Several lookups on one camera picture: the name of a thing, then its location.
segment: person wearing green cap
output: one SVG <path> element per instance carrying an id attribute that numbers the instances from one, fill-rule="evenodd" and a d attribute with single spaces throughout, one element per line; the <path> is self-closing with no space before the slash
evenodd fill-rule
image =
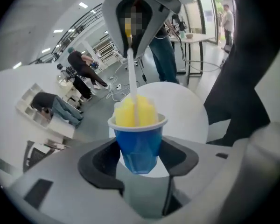
<path id="1" fill-rule="evenodd" d="M 95 89 L 100 89 L 100 87 L 96 84 L 96 81 L 105 87 L 106 90 L 109 88 L 109 85 L 104 82 L 89 65 L 86 64 L 86 62 L 94 62 L 91 57 L 83 55 L 81 52 L 76 51 L 73 47 L 68 48 L 67 51 L 70 54 L 67 60 L 77 71 L 78 75 L 89 78 Z"/>

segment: green foliage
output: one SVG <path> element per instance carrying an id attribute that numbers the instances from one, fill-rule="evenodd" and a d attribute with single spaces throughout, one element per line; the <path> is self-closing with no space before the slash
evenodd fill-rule
<path id="1" fill-rule="evenodd" d="M 215 0 L 215 3 L 216 3 L 216 7 L 217 7 L 217 12 L 223 14 L 224 9 L 223 9 L 223 6 L 221 4 L 221 1 L 222 0 Z"/>

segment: white sneaker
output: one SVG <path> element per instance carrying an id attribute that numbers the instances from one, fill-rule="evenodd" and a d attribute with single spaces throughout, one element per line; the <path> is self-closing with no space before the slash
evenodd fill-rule
<path id="1" fill-rule="evenodd" d="M 94 84 L 93 87 L 94 87 L 95 89 L 97 89 L 97 90 L 100 90 L 100 89 L 101 89 L 101 87 L 99 87 L 97 84 Z"/>

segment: blue jeans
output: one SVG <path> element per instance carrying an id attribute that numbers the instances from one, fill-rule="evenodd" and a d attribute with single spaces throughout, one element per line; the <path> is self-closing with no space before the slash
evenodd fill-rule
<path id="1" fill-rule="evenodd" d="M 63 119 L 68 120 L 71 125 L 76 126 L 80 123 L 83 116 L 70 104 L 56 96 L 52 106 L 53 113 L 59 114 Z"/>
<path id="2" fill-rule="evenodd" d="M 176 79 L 176 63 L 174 50 L 170 39 L 166 36 L 163 39 L 153 38 L 149 47 L 153 53 L 154 63 L 159 73 L 160 81 L 178 83 Z"/>

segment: brown bowl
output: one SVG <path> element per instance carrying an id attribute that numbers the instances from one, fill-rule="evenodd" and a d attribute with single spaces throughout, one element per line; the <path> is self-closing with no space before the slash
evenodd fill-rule
<path id="1" fill-rule="evenodd" d="M 187 37 L 188 39 L 191 39 L 191 38 L 193 38 L 193 34 L 186 34 L 186 37 Z"/>

